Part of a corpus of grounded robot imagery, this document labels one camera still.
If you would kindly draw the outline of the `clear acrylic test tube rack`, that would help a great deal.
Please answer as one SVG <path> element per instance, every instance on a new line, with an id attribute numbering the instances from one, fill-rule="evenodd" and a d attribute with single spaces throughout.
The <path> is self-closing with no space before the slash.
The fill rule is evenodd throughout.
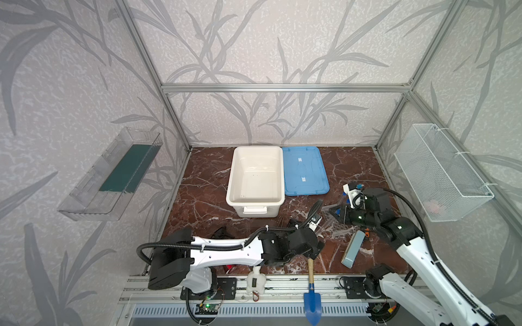
<path id="1" fill-rule="evenodd" d="M 352 225 L 345 225 L 337 221 L 330 213 L 329 209 L 334 205 L 327 205 L 322 208 L 322 221 L 319 225 L 318 234 L 325 239 L 341 239 L 352 236 L 356 229 Z"/>

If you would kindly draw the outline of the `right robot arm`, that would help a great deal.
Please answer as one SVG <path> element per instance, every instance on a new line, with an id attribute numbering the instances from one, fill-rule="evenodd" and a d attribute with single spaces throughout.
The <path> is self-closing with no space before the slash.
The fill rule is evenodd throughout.
<path id="1" fill-rule="evenodd" d="M 399 193 L 382 187 L 349 183 L 345 199 L 329 209 L 345 225 L 369 229 L 393 248 L 422 279 L 435 299 L 431 300 L 389 266 L 367 270 L 362 284 L 370 297 L 388 297 L 424 325 L 512 325 L 506 315 L 496 315 L 476 298 L 442 259 L 436 255 L 422 218 Z"/>

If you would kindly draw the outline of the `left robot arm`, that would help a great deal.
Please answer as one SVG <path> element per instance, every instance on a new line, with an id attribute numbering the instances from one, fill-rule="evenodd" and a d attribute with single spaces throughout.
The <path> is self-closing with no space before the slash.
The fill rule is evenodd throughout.
<path id="1" fill-rule="evenodd" d="M 315 233 L 322 206 L 318 200 L 306 220 L 292 227 L 266 225 L 245 239 L 204 239 L 184 228 L 159 242 L 141 244 L 136 252 L 150 266 L 148 289 L 182 286 L 207 293 L 217 289 L 216 266 L 280 267 L 296 256 L 315 259 L 324 248 Z"/>

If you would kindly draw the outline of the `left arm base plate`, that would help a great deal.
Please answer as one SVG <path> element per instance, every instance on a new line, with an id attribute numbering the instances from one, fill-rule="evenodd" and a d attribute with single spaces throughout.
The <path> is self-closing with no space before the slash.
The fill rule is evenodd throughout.
<path id="1" fill-rule="evenodd" d="M 237 292 L 237 278 L 218 277 L 215 285 L 207 292 L 188 293 L 186 288 L 182 289 L 181 299 L 185 300 L 234 300 Z"/>

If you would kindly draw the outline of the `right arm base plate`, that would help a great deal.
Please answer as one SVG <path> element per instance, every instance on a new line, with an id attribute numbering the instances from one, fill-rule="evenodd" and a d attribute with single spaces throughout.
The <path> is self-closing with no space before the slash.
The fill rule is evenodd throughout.
<path id="1" fill-rule="evenodd" d="M 347 299 L 380 299 L 381 296 L 371 296 L 366 291 L 363 276 L 342 276 L 338 280 L 339 285 L 344 289 Z"/>

